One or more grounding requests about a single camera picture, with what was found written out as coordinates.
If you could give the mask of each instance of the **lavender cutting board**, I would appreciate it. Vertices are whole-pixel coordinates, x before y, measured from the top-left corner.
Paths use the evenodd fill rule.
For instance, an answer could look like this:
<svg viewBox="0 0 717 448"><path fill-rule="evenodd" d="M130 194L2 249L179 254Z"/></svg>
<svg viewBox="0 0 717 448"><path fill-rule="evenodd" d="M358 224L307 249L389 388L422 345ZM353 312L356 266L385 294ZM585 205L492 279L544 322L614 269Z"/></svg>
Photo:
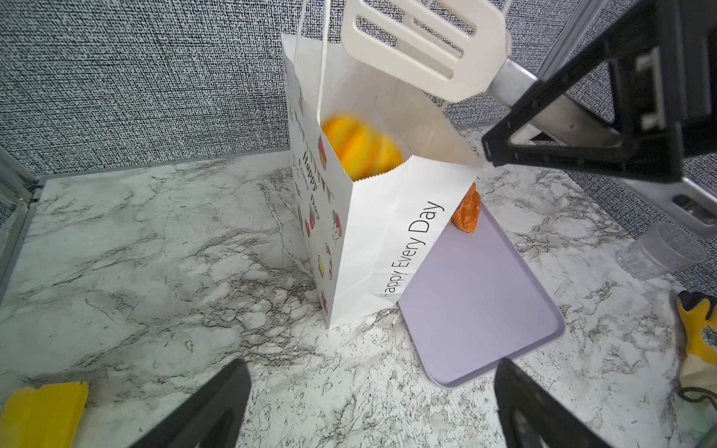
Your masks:
<svg viewBox="0 0 717 448"><path fill-rule="evenodd" d="M565 330L562 314L485 206L474 233L446 226L399 307L426 374L446 389Z"/></svg>

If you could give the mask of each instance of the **marble countertop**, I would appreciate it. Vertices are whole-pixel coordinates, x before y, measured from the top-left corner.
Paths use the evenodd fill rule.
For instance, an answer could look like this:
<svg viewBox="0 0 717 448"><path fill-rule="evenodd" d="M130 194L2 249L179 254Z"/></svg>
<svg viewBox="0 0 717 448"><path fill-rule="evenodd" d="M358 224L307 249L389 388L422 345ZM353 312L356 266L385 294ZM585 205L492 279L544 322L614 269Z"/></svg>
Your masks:
<svg viewBox="0 0 717 448"><path fill-rule="evenodd" d="M565 173L484 165L567 325L518 365L616 448L694 446L679 285L625 274L630 238ZM288 152L49 180L0 306L0 400L88 381L74 446L125 447L243 357L238 446L504 446L493 375L435 386L397 309L326 330L290 185Z"/></svg>

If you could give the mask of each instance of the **white paper bag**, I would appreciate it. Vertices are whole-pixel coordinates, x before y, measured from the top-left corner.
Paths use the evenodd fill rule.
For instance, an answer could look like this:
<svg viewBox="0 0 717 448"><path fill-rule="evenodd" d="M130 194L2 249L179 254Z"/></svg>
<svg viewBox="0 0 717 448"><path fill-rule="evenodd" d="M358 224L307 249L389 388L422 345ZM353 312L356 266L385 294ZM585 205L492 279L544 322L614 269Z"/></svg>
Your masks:
<svg viewBox="0 0 717 448"><path fill-rule="evenodd" d="M297 215L333 328L398 301L475 180L478 158L423 92L329 44L321 120L354 115L407 158L352 181L316 118L322 42L302 38L294 58L295 40L282 36Z"/></svg>

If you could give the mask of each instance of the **clear plastic cup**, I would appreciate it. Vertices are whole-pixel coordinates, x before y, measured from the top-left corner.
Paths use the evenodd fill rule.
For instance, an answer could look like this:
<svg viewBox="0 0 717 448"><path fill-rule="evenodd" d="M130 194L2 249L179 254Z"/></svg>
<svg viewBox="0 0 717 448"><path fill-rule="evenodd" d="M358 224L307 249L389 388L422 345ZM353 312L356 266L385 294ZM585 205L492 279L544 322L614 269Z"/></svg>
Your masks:
<svg viewBox="0 0 717 448"><path fill-rule="evenodd" d="M705 261L697 239L674 224L660 222L617 254L617 264L639 280L649 280Z"/></svg>

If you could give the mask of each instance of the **paper bag handle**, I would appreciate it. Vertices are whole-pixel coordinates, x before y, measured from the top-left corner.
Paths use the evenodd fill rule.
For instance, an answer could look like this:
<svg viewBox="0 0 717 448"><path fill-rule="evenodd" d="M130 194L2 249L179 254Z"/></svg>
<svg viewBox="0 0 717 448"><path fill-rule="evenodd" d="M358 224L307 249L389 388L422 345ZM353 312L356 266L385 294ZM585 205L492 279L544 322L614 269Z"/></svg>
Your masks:
<svg viewBox="0 0 717 448"><path fill-rule="evenodd" d="M301 14L299 15L299 27L296 32L296 45L294 46L294 67L299 56L299 42L304 28L306 18L306 5L308 0L301 1ZM331 21L331 0L323 1L323 33L321 35L321 71L318 78L318 96L316 101L316 122L321 125L321 98L323 97L323 81L326 73L326 49L328 47L328 25Z"/></svg>

